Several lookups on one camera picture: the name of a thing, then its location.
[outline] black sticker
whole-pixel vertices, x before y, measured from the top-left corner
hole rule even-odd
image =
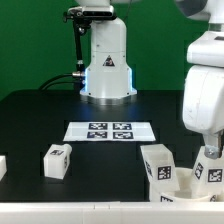
[[[107,123],[89,123],[90,130],[107,130]]]
[[[114,139],[133,139],[133,133],[132,132],[113,132],[113,138]]]
[[[209,169],[208,182],[209,183],[222,182],[222,169]]]
[[[166,197],[164,197],[164,196],[161,196],[160,201],[161,201],[161,202],[173,202],[172,199],[170,199],[170,198],[166,198]]]
[[[224,37],[218,36],[218,37],[215,38],[215,40],[222,40],[222,41],[224,41]]]
[[[109,67],[114,67],[115,66],[110,55],[107,57],[107,59],[104,62],[103,66],[109,66]]]
[[[145,161],[145,164],[146,164],[146,168],[147,168],[147,171],[148,171],[149,175],[150,175],[151,177],[153,177],[153,176],[152,176],[152,170],[151,170],[150,165],[149,165],[146,161]]]
[[[107,132],[106,131],[88,132],[87,138],[105,139],[107,138]]]
[[[64,159],[64,167],[65,167],[65,169],[66,169],[67,165],[68,165],[68,159],[67,159],[67,156],[66,156],[65,159]]]
[[[55,156],[60,156],[64,151],[61,150],[54,150],[50,154]]]
[[[210,199],[210,202],[216,202],[216,195],[213,195]]]
[[[171,166],[158,167],[158,180],[171,179]]]
[[[132,130],[130,123],[113,123],[114,130]]]
[[[198,163],[198,166],[194,173],[194,175],[198,178],[198,180],[200,180],[203,170],[204,170],[204,167],[201,165],[201,163]]]

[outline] cable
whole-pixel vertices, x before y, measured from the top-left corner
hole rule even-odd
[[[124,17],[124,22],[128,19],[128,16],[129,16],[129,13],[130,13],[130,10],[131,10],[131,5],[132,5],[132,1],[133,0],[130,0],[129,1],[129,5],[128,5],[128,9],[127,9],[127,13],[126,13],[126,15],[125,15],[125,17]]]
[[[47,90],[49,87],[51,87],[51,86],[54,86],[54,85],[59,85],[59,84],[76,84],[77,82],[72,82],[72,81],[70,81],[70,82],[54,82],[54,83],[51,83],[51,84],[49,84],[49,85],[47,85],[44,89],[42,89],[42,90]]]
[[[66,78],[66,77],[72,77],[72,74],[63,74],[63,75],[58,75],[54,78],[49,79],[48,81],[46,81],[45,83],[43,83],[38,90],[43,90],[47,85],[49,85],[51,82],[54,82],[55,80],[58,79],[62,79],[62,78]]]

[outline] white container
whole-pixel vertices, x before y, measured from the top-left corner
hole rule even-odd
[[[151,202],[213,202],[216,195],[194,195],[190,189],[190,178],[192,169],[176,168],[176,174],[180,185],[179,191],[159,192],[150,184],[150,201]]]

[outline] white block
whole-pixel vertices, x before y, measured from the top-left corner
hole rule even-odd
[[[192,195],[190,189],[191,169],[177,167],[176,173],[180,190],[158,192],[156,188],[150,186],[150,202],[213,202],[216,200],[216,196],[213,194]]]
[[[224,156],[209,159],[204,155],[205,147],[201,147],[191,175],[191,189],[198,194],[220,194],[224,184]]]
[[[179,190],[171,151],[162,144],[141,146],[141,151],[150,185],[159,192]]]
[[[5,156],[0,156],[0,181],[7,171]]]
[[[44,157],[44,175],[56,179],[63,179],[70,164],[72,147],[52,145]]]

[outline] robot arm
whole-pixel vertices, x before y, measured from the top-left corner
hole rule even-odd
[[[188,48],[187,60],[196,64],[186,78],[183,121],[187,129],[201,133],[205,155],[221,157],[224,129],[224,1],[175,0],[190,19],[209,21],[205,32]]]

